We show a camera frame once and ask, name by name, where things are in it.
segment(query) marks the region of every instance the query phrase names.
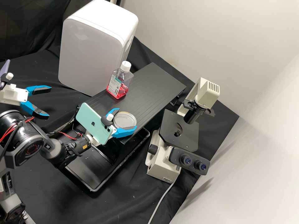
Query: black fabric backdrop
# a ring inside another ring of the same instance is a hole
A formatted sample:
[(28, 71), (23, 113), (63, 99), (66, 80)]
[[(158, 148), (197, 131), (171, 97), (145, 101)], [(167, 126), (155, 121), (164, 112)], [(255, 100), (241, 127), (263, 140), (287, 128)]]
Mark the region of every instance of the black fabric backdrop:
[(60, 39), (62, 15), (70, 0), (0, 1), (0, 58), (46, 49)]
[[(52, 131), (72, 116), (75, 106), (88, 96), (65, 87), (58, 81), (59, 47), (13, 59), (10, 72), (17, 87), (49, 85), (51, 93), (30, 97), (30, 101), (49, 112), (48, 121), (37, 120), (46, 131)], [(187, 86), (182, 101), (194, 83), (174, 69), (136, 38), (128, 56), (132, 69), (138, 70), (154, 62)], [(179, 106), (166, 108), (175, 111)], [(0, 105), (0, 112), (19, 109)], [(238, 116), (222, 103), (214, 105), (215, 118), (202, 116), (200, 145), (197, 153), (211, 159)], [(159, 127), (163, 112), (146, 126)], [(78, 182), (72, 182), (39, 154), (15, 170), (15, 185), (28, 213), (37, 223), (147, 223), (157, 202), (169, 184), (146, 175), (145, 157), (149, 140), (118, 170), (97, 193), (91, 194)], [(152, 223), (169, 223), (198, 179), (182, 170), (173, 188), (161, 203)]]

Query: smartphone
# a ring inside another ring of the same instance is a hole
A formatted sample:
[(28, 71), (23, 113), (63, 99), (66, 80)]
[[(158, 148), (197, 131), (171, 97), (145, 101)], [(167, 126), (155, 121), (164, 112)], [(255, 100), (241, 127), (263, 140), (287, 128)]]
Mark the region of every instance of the smartphone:
[(112, 126), (105, 126), (101, 122), (101, 116), (87, 103), (82, 103), (76, 120), (101, 144), (105, 145), (112, 135)]

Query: microscope base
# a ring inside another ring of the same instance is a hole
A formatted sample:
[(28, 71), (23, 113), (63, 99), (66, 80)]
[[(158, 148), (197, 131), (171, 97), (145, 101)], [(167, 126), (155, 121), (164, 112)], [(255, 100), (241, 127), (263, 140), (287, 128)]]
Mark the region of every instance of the microscope base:
[(158, 146), (155, 155), (147, 153), (145, 165), (148, 166), (147, 175), (173, 183), (181, 172), (181, 167), (169, 162), (168, 158), (172, 150), (172, 146), (167, 145), (159, 136), (159, 129), (153, 131), (150, 144)]

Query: label sticker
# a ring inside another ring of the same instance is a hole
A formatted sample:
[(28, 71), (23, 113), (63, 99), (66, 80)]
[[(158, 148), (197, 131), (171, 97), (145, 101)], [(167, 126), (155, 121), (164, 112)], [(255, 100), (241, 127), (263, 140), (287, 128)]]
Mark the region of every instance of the label sticker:
[(114, 75), (112, 75), (108, 86), (109, 92), (117, 96), (120, 87), (121, 87), (121, 81), (118, 78), (116, 78)]
[(171, 182), (172, 182), (172, 180), (167, 179), (166, 177), (163, 177), (163, 180), (164, 180), (165, 182), (167, 182), (167, 183), (171, 183)]

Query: clamp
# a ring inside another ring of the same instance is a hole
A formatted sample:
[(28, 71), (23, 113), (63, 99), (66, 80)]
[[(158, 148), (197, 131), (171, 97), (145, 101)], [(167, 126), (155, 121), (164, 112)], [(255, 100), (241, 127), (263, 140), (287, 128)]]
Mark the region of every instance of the clamp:
[(6, 60), (0, 69), (0, 103), (20, 106), (24, 111), (39, 119), (47, 120), (49, 114), (37, 108), (28, 101), (28, 97), (51, 91), (50, 86), (29, 86), (25, 89), (17, 88), (16, 84), (8, 84), (13, 78), (13, 74), (8, 72), (10, 60)]

